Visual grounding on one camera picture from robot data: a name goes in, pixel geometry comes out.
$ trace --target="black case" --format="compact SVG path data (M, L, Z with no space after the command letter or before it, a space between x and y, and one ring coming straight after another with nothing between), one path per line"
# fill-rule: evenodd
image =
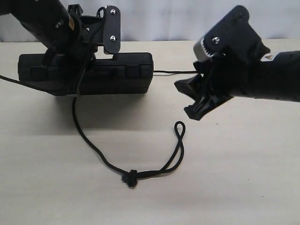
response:
M18 74L27 83L55 96L75 94L70 81L78 75L80 65L56 56L47 73L40 65L43 54L23 54L19 58ZM82 95L142 94L149 89L153 78L153 58L150 53L117 53L112 59L95 60L85 73Z

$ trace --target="rope knot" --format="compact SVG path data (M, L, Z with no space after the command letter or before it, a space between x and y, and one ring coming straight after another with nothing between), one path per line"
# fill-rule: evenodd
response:
M137 185L137 170L131 170L127 174L122 176L122 181L130 188L134 188Z

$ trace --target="sticker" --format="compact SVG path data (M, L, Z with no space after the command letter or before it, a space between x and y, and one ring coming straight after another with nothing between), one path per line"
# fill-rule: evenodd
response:
M265 54L262 57L261 61L262 62L272 62L276 58L276 56L278 56L278 54L279 53L268 53L268 54Z
M72 31L75 30L75 23L74 23L74 19L69 15L70 20L69 20L69 27L72 29Z

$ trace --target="white table surface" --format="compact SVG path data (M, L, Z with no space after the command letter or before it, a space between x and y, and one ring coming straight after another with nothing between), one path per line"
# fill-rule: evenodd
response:
M273 52L300 50L299 40L265 43ZM192 70L193 44L123 43L121 51L152 53L155 69ZM0 74L17 78L19 55L44 51L1 43ZM183 111L193 101L173 85L188 77L155 77L144 96L78 101L88 137L128 171L164 165L174 123L186 123L179 169L134 190L77 134L71 98L0 81L0 224L299 225L300 104L235 98L193 121Z

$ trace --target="white wall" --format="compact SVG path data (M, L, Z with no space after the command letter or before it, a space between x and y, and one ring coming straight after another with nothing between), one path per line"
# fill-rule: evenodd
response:
M250 11L250 24L263 38L300 38L300 0L61 0L80 3L86 15L116 5L122 40L196 40L235 5ZM10 15L0 17L1 41L34 41Z

